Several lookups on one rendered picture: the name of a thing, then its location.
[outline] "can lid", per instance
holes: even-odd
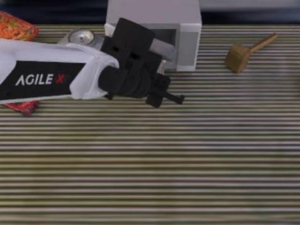
[[[69,42],[74,44],[89,45],[94,39],[95,35],[91,30],[78,29],[69,35]]]

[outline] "orange food package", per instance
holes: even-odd
[[[38,28],[11,14],[0,11],[0,38],[31,41],[38,35]]]

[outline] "tabletop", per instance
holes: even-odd
[[[79,26],[39,28],[36,41],[56,43]],[[233,43],[273,32],[243,73],[225,67]],[[165,74],[184,105],[1,107],[1,224],[299,224],[299,40],[300,26],[204,26],[197,70]]]

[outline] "red letter x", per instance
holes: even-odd
[[[56,78],[56,83],[63,83],[64,82],[64,74],[58,74]]]

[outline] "black bracket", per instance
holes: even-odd
[[[112,37],[105,37],[101,51],[116,58],[119,68],[105,68],[98,80],[99,88],[107,91],[107,99],[114,95],[129,98],[147,97],[146,104],[160,107],[167,98],[182,104],[184,96],[167,92],[171,79],[157,73],[162,56],[150,52],[155,38],[151,30],[120,18]]]

